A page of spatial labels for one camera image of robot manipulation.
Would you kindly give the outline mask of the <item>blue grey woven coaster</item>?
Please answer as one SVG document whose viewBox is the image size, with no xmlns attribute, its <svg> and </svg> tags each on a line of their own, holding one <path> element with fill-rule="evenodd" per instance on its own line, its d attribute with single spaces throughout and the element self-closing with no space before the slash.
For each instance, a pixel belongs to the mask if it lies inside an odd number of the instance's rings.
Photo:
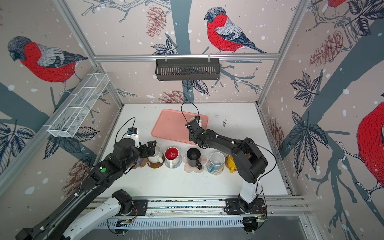
<svg viewBox="0 0 384 240">
<path fill-rule="evenodd" d="M 166 160 L 165 165 L 169 169 L 176 169 L 182 164 L 182 160 L 177 159 L 177 160 Z"/>
</svg>

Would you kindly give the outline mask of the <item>blue patterned mug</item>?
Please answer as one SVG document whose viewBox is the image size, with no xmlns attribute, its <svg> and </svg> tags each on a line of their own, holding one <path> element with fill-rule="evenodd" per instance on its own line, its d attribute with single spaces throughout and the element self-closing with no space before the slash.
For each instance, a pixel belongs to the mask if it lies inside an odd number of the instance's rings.
<svg viewBox="0 0 384 240">
<path fill-rule="evenodd" d="M 207 162 L 207 169 L 211 171 L 213 169 L 224 168 L 225 156 L 220 152 L 214 152 L 210 155 L 210 159 Z"/>
</svg>

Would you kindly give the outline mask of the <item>multicolour zigzag woven coaster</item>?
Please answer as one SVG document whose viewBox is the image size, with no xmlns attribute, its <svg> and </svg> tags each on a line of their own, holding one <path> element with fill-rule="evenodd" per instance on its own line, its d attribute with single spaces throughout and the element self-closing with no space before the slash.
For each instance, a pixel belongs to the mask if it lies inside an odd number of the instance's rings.
<svg viewBox="0 0 384 240">
<path fill-rule="evenodd" d="M 217 169 L 217 170 L 213 169 L 213 170 L 208 171 L 208 172 L 209 172 L 211 175 L 218 176 L 218 175 L 220 175 L 223 171 L 224 171 L 224 169 L 221 168 L 221 169 Z"/>
</svg>

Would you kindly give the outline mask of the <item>red inside white mug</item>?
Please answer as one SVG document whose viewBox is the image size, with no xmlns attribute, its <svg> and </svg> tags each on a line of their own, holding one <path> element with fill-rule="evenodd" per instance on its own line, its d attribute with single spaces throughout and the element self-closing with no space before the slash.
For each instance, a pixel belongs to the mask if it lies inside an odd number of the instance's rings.
<svg viewBox="0 0 384 240">
<path fill-rule="evenodd" d="M 166 160 L 181 160 L 180 152 L 176 147 L 170 147 L 165 151 Z"/>
</svg>

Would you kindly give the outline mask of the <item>glossy brown round coaster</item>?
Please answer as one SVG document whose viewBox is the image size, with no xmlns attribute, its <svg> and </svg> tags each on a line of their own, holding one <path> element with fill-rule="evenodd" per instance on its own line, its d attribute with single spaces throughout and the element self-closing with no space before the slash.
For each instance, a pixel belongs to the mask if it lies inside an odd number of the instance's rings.
<svg viewBox="0 0 384 240">
<path fill-rule="evenodd" d="M 157 163 L 152 163 L 150 162 L 149 160 L 147 160 L 147 165 L 152 168 L 152 169 L 158 169 L 160 168 L 164 163 L 160 163 L 160 162 L 157 162 Z"/>
</svg>

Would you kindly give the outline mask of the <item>yellow mug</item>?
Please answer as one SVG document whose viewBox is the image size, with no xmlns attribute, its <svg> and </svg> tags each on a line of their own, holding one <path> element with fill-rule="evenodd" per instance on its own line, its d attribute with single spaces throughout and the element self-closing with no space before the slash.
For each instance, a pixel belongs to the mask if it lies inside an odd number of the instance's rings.
<svg viewBox="0 0 384 240">
<path fill-rule="evenodd" d="M 230 170 L 230 173 L 236 172 L 237 167 L 235 164 L 235 161 L 232 156 L 228 155 L 225 159 L 225 164 L 228 170 Z"/>
</svg>

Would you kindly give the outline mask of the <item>cream mug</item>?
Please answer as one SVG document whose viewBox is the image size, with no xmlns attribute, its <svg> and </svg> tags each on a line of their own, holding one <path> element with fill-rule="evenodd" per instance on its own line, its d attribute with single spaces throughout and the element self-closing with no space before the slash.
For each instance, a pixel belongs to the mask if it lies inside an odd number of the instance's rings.
<svg viewBox="0 0 384 240">
<path fill-rule="evenodd" d="M 198 123 L 200 127 L 202 127 L 202 120 L 199 116 L 195 116 L 195 121 Z"/>
</svg>

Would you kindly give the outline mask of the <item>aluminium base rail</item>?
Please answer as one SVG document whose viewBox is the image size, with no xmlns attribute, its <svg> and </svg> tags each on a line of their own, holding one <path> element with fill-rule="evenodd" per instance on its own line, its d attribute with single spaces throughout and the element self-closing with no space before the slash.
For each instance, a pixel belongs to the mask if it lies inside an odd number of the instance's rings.
<svg viewBox="0 0 384 240">
<path fill-rule="evenodd" d="M 186 228 L 237 228 L 263 223 L 274 217 L 304 217 L 311 212 L 302 197 L 260 196 L 262 201 L 250 214 L 240 211 L 235 197 L 149 198 L 138 207 L 136 220 L 116 216 L 105 220 L 98 230 L 165 230 Z"/>
</svg>

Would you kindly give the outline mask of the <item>black mug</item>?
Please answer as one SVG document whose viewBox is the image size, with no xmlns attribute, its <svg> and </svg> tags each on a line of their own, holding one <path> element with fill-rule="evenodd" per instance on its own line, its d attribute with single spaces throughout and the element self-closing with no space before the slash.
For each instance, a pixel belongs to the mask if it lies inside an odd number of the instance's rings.
<svg viewBox="0 0 384 240">
<path fill-rule="evenodd" d="M 203 169 L 203 165 L 200 161 L 201 152 L 197 148 L 188 149 L 186 156 L 188 167 L 197 168 L 199 171 Z"/>
</svg>

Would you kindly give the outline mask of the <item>pink tray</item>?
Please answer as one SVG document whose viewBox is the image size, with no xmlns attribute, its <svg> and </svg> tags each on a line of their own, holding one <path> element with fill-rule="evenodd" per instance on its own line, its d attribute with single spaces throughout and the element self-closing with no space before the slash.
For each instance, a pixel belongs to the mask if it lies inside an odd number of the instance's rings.
<svg viewBox="0 0 384 240">
<path fill-rule="evenodd" d="M 151 135 L 159 139 L 194 145 L 189 140 L 189 131 L 185 126 L 186 123 L 181 111 L 162 110 Z"/>
</svg>

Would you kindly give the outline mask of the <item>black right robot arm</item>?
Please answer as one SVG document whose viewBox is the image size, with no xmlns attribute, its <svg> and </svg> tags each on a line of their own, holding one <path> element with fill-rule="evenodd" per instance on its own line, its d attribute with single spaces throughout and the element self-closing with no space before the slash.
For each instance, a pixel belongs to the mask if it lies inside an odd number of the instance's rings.
<svg viewBox="0 0 384 240">
<path fill-rule="evenodd" d="M 203 129 L 196 120 L 186 123 L 189 140 L 201 149 L 215 149 L 231 156 L 237 172 L 243 179 L 241 192 L 236 199 L 226 199 L 224 212 L 228 215 L 267 215 L 265 200 L 260 199 L 262 184 L 260 180 L 266 173 L 268 160 L 260 146 L 252 139 L 235 140 Z"/>
</svg>

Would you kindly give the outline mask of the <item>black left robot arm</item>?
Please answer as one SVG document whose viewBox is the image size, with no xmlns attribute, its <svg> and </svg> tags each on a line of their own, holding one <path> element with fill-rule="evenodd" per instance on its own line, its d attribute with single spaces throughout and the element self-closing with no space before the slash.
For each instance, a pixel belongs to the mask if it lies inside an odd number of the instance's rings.
<svg viewBox="0 0 384 240">
<path fill-rule="evenodd" d="M 82 211 L 117 179 L 127 174 L 138 159 L 153 156 L 156 141 L 136 147 L 133 139 L 125 138 L 114 144 L 114 150 L 91 168 L 74 194 L 68 197 L 53 213 L 33 228 L 23 228 L 17 240 L 66 240 L 65 231 Z"/>
</svg>

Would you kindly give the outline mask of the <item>pink flower shaped coaster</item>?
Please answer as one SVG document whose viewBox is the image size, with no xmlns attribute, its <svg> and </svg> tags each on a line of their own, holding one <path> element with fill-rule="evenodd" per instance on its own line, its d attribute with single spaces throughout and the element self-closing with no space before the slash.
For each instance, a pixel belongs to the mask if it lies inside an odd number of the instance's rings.
<svg viewBox="0 0 384 240">
<path fill-rule="evenodd" d="M 184 163 L 184 171 L 186 173 L 192 173 L 192 172 L 195 172 L 197 174 L 200 174 L 204 171 L 204 169 L 206 168 L 206 163 L 207 163 L 207 157 L 204 156 L 204 155 L 201 155 L 201 157 L 199 158 L 199 161 L 201 162 L 203 168 L 201 170 L 199 170 L 197 167 L 191 167 L 188 163 L 188 158 L 187 158 L 187 155 L 183 155 L 183 158 L 182 158 L 182 161 Z"/>
</svg>

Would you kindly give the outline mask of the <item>cork flower shaped coaster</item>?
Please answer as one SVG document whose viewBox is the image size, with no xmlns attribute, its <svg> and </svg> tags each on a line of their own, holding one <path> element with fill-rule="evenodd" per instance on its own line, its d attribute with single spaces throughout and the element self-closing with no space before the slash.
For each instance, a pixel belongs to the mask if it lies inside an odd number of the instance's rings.
<svg viewBox="0 0 384 240">
<path fill-rule="evenodd" d="M 143 168 L 145 167 L 145 165 L 147 164 L 147 161 L 148 159 L 147 158 L 142 158 L 142 159 L 138 159 L 133 167 L 133 169 L 137 169 L 137 168 Z"/>
</svg>

